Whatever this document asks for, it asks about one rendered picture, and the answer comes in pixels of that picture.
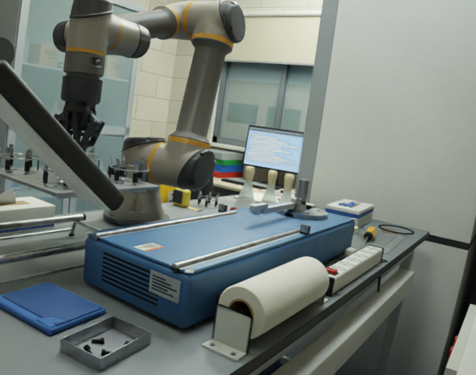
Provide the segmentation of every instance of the yellow stripe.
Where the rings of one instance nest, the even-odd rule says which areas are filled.
[[[155,145],[153,148],[151,148],[151,152],[149,153],[149,157],[147,158],[147,166],[150,169],[149,171],[149,179],[153,184],[157,184],[156,181],[154,181],[154,178],[152,178],[152,168],[151,168],[151,162],[152,158],[154,158],[154,154],[156,153],[156,150],[160,147],[160,145],[164,145],[164,142],[160,142],[157,145]]]
[[[168,5],[164,5],[164,6],[166,6],[169,10],[171,10],[172,13],[175,15],[175,18],[177,19],[177,29],[175,30],[175,34],[170,37],[170,39],[171,39],[171,38],[173,38],[175,35],[177,35],[177,34],[178,34],[178,31],[181,29],[181,19],[180,19],[180,17],[178,16],[177,12],[175,12],[171,7],[169,7]]]
[[[89,49],[89,48],[67,47],[66,52],[83,52],[83,53],[90,53],[92,55],[100,55],[100,56],[106,57],[105,52],[97,51],[96,49]]]
[[[208,34],[208,33],[197,33],[192,35],[192,39],[196,39],[200,37],[205,39],[213,39],[214,41],[221,41],[222,43],[225,43],[231,48],[234,46],[234,43],[232,41],[230,41],[226,37],[221,37],[220,35]]]
[[[198,147],[206,148],[206,149],[209,150],[209,144],[207,144],[205,142],[195,141],[194,139],[183,138],[183,137],[175,137],[173,135],[170,135],[168,137],[168,141],[178,142],[178,143],[185,143],[186,145],[198,146]]]
[[[191,40],[191,35],[189,34],[189,29],[188,29],[188,13],[189,13],[189,7],[191,6],[193,2],[190,2],[185,6],[184,9],[184,15],[182,16],[182,25],[184,26],[184,32],[185,36],[188,37],[189,40]]]
[[[113,49],[115,49],[118,46],[118,44],[121,42],[121,38],[123,37],[123,23],[121,22],[121,18],[119,18],[118,16],[116,16],[116,18],[118,19],[118,21],[120,21],[120,26],[121,26],[120,37],[118,38],[118,41],[116,42],[116,44],[110,49],[108,49],[108,51],[112,51]]]

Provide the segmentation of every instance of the yellow screwdriver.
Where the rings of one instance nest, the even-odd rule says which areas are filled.
[[[368,241],[373,241],[375,237],[377,237],[377,228],[369,227],[368,229],[366,229],[366,232],[364,232],[363,234],[364,241],[363,241],[363,244],[361,245],[361,248],[364,248],[364,245]]]

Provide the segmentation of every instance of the paper roll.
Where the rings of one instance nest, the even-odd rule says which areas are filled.
[[[323,263],[304,256],[228,287],[219,303],[249,314],[257,338],[322,298],[329,284]]]

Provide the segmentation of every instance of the tiled wall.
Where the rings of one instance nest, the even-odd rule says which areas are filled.
[[[179,0],[135,0],[154,9]],[[321,10],[323,0],[238,0],[246,11]],[[194,48],[190,41],[151,40],[139,60],[131,137],[163,137],[173,133],[181,111]]]

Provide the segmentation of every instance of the cable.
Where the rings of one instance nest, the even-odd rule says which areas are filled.
[[[411,234],[415,234],[415,231],[411,230],[410,228],[405,228],[405,227],[401,227],[399,225],[394,225],[394,224],[380,224],[378,227],[382,230],[385,230],[386,232],[390,232],[390,233],[393,233],[393,234],[402,234],[404,236],[410,236]],[[396,232],[395,230],[387,229],[386,227],[408,230],[409,233]]]

